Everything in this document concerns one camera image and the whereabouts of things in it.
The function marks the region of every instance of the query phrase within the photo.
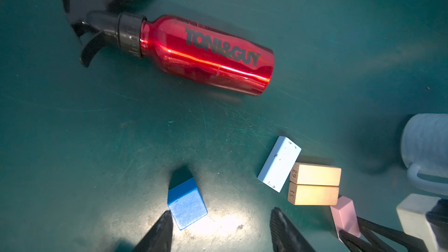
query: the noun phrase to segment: pink eraser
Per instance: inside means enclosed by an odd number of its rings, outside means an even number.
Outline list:
[[[330,205],[330,208],[332,210],[333,221],[335,222],[338,238],[340,230],[344,230],[356,237],[361,237],[353,200],[347,197],[340,197],[337,200],[337,204]]]

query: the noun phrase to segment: white rectangular block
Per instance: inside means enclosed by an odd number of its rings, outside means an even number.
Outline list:
[[[426,220],[426,212],[431,211],[439,200],[439,197],[410,194],[396,207],[403,231],[423,240],[428,252],[446,251],[437,243],[431,224]]]
[[[301,150],[288,137],[278,137],[258,179],[280,193]]]

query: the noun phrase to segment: teal work surface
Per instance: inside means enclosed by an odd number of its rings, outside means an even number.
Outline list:
[[[357,215],[401,229],[423,193],[399,153],[407,119],[448,108],[447,0],[141,0],[272,48],[251,97],[167,76],[103,49],[88,69],[61,0],[0,0],[0,251],[129,252],[188,168],[209,214],[173,251],[272,251],[280,207],[316,251],[346,251],[330,209],[294,206],[257,179],[277,137],[342,168]]]

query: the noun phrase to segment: blue cube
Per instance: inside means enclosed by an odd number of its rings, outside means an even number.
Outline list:
[[[168,190],[168,207],[180,230],[208,214],[194,178]]]

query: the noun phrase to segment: mug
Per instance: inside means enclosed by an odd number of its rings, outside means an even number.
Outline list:
[[[448,183],[431,182],[418,173],[448,178],[448,114],[417,114],[401,136],[401,157],[415,187],[448,195]]]

